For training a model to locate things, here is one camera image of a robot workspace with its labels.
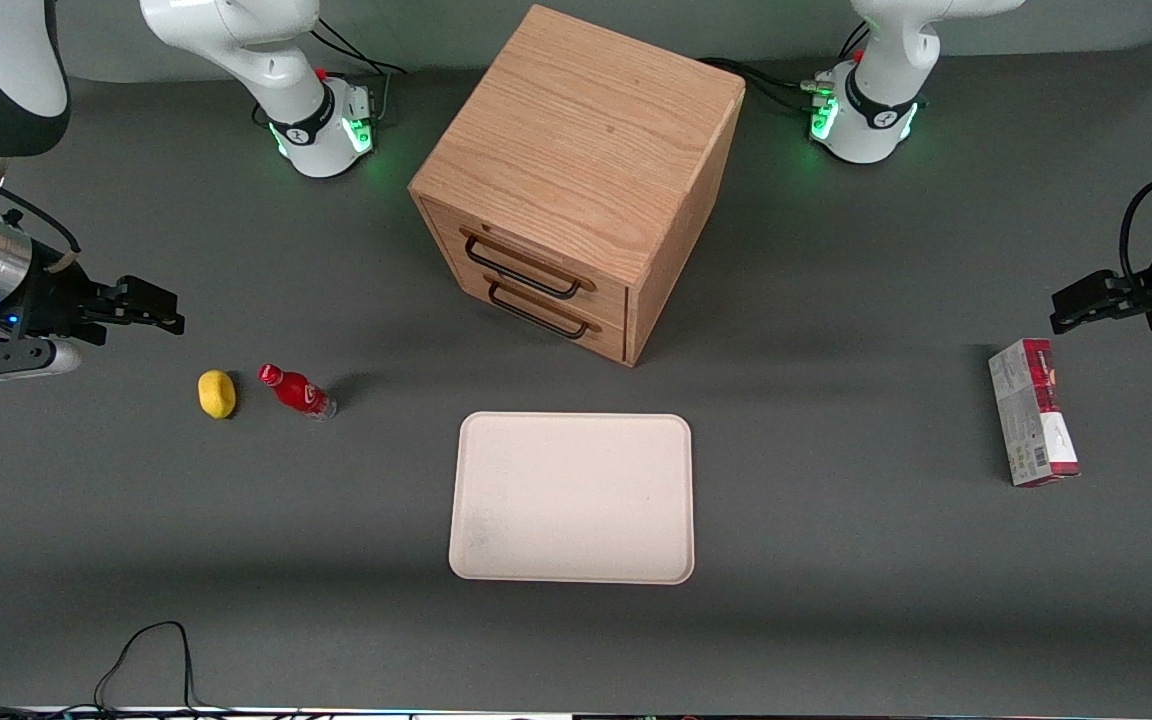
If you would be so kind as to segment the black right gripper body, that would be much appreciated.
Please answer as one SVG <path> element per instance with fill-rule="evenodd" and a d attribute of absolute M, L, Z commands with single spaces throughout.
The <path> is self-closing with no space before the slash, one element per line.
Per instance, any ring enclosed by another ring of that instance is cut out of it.
<path fill-rule="evenodd" d="M 76 255 L 37 262 L 6 301 L 6 338 L 69 338 L 101 346 L 109 325 L 123 323 L 113 287 L 91 281 Z"/>

